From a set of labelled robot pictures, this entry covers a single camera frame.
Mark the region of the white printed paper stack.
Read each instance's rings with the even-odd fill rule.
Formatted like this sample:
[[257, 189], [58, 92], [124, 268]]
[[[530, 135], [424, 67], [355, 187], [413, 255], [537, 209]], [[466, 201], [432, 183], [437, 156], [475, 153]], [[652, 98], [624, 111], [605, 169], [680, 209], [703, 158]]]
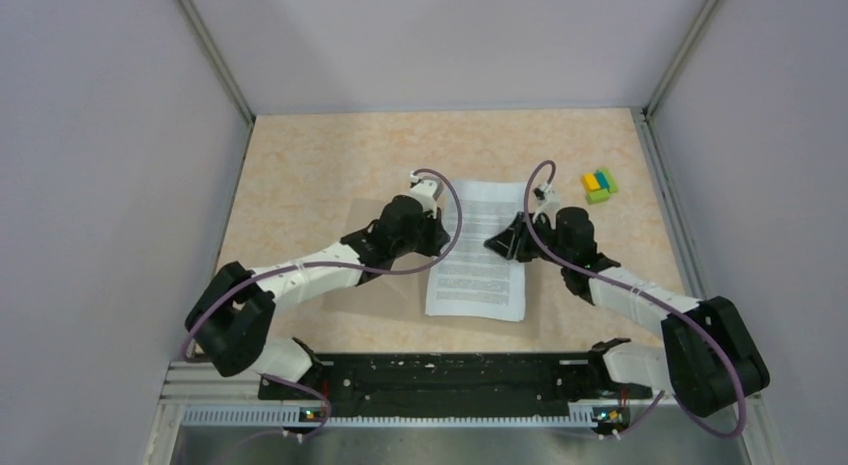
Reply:
[[525, 266], [508, 261], [484, 242], [505, 231], [520, 211], [519, 182], [457, 180], [446, 193], [443, 225], [459, 238], [429, 270], [425, 313], [520, 322], [526, 315]]

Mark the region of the brown paper folder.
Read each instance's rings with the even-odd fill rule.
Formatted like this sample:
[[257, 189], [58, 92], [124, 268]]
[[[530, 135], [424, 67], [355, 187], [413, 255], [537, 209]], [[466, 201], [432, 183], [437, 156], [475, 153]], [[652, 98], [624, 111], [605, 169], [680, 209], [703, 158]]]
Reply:
[[328, 312], [346, 312], [407, 325], [439, 326], [529, 340], [539, 337], [541, 273], [536, 266], [525, 267], [526, 315], [520, 322], [427, 315], [425, 298], [430, 269], [417, 274], [384, 275], [363, 286], [330, 292], [322, 297], [322, 308]]

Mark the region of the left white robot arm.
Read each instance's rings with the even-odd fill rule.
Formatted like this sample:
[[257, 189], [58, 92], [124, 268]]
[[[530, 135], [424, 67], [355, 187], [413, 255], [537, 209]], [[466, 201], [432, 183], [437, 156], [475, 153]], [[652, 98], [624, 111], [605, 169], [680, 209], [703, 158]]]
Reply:
[[318, 361], [300, 341], [270, 336], [275, 316], [327, 292], [394, 275], [395, 262], [407, 255], [436, 258], [449, 241], [438, 206], [398, 195], [366, 227], [301, 260], [262, 269], [226, 264], [185, 326], [220, 376], [275, 376], [292, 395], [308, 398], [320, 386]]

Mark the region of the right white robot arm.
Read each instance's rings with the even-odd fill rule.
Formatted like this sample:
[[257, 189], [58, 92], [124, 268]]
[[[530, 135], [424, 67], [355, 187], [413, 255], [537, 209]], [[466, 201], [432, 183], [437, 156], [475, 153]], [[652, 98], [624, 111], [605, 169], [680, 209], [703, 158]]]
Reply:
[[614, 311], [663, 342], [606, 343], [586, 370], [589, 389], [612, 397], [626, 384], [671, 393], [705, 418], [767, 388], [770, 371], [735, 304], [722, 296], [693, 298], [638, 278], [601, 253], [588, 212], [565, 207], [554, 218], [520, 212], [485, 240], [508, 261], [542, 259], [560, 267], [566, 288], [585, 302]]

